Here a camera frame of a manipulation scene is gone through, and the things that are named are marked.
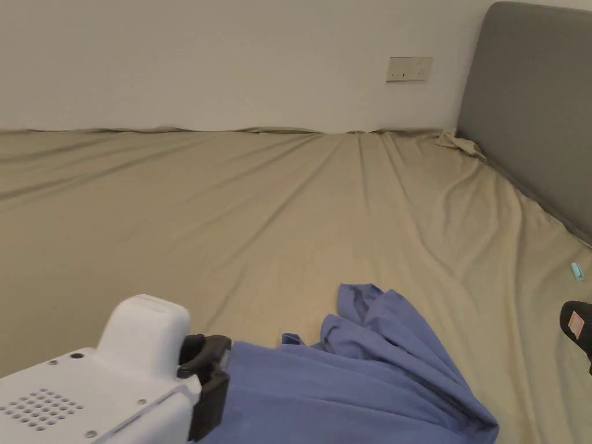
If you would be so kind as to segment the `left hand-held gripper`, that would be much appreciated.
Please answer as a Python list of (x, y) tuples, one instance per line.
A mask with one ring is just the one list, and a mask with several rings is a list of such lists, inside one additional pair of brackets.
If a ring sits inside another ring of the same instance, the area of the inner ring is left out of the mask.
[(1, 379), (2, 443), (197, 443), (220, 423), (231, 340), (190, 334), (190, 314), (137, 295), (96, 348)]

